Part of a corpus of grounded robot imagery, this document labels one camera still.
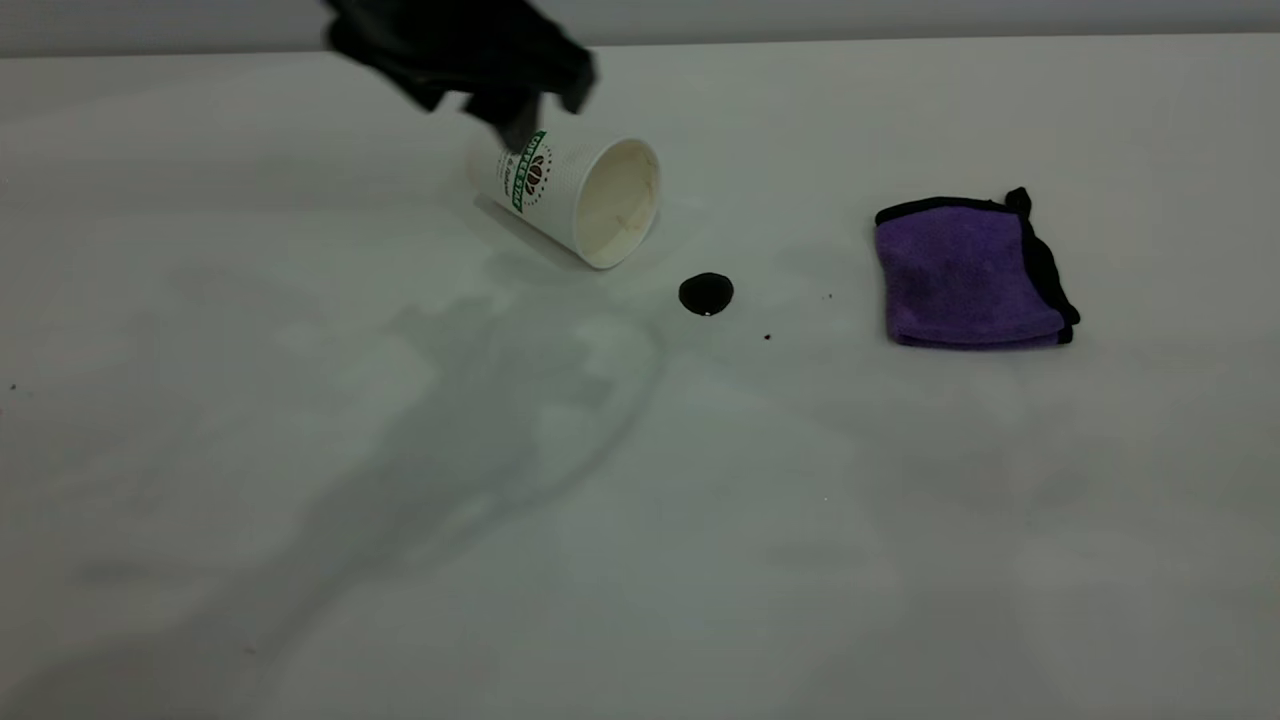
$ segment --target cup logo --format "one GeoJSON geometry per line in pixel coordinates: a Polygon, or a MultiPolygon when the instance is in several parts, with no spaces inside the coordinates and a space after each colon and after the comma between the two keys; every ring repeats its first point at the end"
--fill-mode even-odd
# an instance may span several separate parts
{"type": "Polygon", "coordinates": [[[547,131],[538,131],[525,146],[516,167],[516,177],[511,183],[511,206],[524,214],[525,208],[532,208],[547,190],[547,177],[552,168],[550,147],[543,146],[547,131]]]}

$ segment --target folded cloth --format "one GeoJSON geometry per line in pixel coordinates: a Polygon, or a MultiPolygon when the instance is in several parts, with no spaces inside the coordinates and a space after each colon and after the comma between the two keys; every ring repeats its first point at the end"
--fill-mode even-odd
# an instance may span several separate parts
{"type": "Polygon", "coordinates": [[[1005,205],[933,197],[876,215],[890,337],[950,350],[1071,342],[1080,314],[1030,214],[1032,199],[1018,188],[1005,205]]]}

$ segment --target cup rim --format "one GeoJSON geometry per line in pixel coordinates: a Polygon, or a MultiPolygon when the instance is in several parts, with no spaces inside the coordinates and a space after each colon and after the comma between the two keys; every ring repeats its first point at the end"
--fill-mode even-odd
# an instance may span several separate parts
{"type": "Polygon", "coordinates": [[[658,208],[660,205],[662,205],[662,165],[658,161],[658,152],[654,151],[654,149],[653,149],[652,145],[649,145],[648,142],[645,142],[644,140],[641,140],[639,137],[630,136],[630,135],[614,137],[609,142],[605,142],[599,150],[596,150],[595,155],[591,156],[591,161],[588,164],[588,170],[585,173],[582,173],[582,179],[580,179],[579,183],[577,183],[577,192],[573,196],[573,222],[572,222],[572,225],[571,225],[572,227],[572,240],[573,240],[573,252],[579,258],[581,258],[584,263],[586,263],[588,265],[590,265],[591,268],[594,268],[596,270],[607,270],[609,268],[613,268],[613,266],[618,265],[620,263],[622,263],[623,260],[626,260],[627,258],[630,258],[631,254],[635,252],[635,250],[637,247],[640,247],[640,245],[645,241],[645,238],[649,237],[649,229],[653,227],[653,222],[658,218],[658,208]],[[579,237],[577,211],[579,211],[579,208],[581,206],[581,202],[582,202],[582,193],[586,192],[586,184],[588,184],[588,182],[590,182],[591,173],[595,172],[595,167],[600,163],[600,159],[604,158],[604,155],[608,151],[613,150],[614,147],[617,147],[617,146],[620,146],[620,145],[622,145],[625,142],[635,142],[635,143],[640,145],[641,147],[644,147],[645,154],[649,156],[650,165],[652,165],[652,172],[653,172],[653,184],[654,184],[653,209],[649,213],[649,217],[645,218],[644,227],[640,228],[640,231],[636,232],[635,242],[631,245],[631,247],[628,247],[626,250],[626,252],[622,252],[621,256],[617,260],[614,260],[613,263],[598,264],[598,263],[593,263],[586,256],[586,254],[582,252],[582,243],[581,243],[581,238],[579,237]]]}

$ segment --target white wall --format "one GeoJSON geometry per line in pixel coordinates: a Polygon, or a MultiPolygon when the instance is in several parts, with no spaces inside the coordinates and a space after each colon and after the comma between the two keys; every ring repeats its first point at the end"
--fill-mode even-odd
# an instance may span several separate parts
{"type": "MultiPolygon", "coordinates": [[[[1277,0],[539,4],[591,44],[1280,29],[1277,0]]],[[[0,55],[314,47],[324,18],[319,0],[0,0],[0,55]]]]}

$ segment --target black cloth edge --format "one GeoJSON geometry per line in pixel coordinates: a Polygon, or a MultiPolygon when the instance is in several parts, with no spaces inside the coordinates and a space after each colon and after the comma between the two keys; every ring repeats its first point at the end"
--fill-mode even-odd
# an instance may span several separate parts
{"type": "Polygon", "coordinates": [[[1018,218],[1023,225],[1023,266],[1027,269],[1027,277],[1030,278],[1041,300],[1062,316],[1062,329],[1057,333],[1057,343],[1068,345],[1075,340],[1073,325],[1080,323],[1080,311],[1066,299],[1066,292],[1062,290],[1062,277],[1053,260],[1053,251],[1036,236],[1030,217],[1019,213],[1018,218]]]}
{"type": "Polygon", "coordinates": [[[883,225],[890,220],[897,220],[908,215],[914,215],[916,213],[924,213],[925,210],[936,210],[938,208],[970,208],[974,210],[989,210],[992,213],[1009,213],[1016,215],[1018,213],[996,202],[995,200],[973,200],[969,197],[929,197],[927,200],[915,200],[913,202],[904,202],[901,205],[893,205],[876,214],[876,224],[883,225]]]}

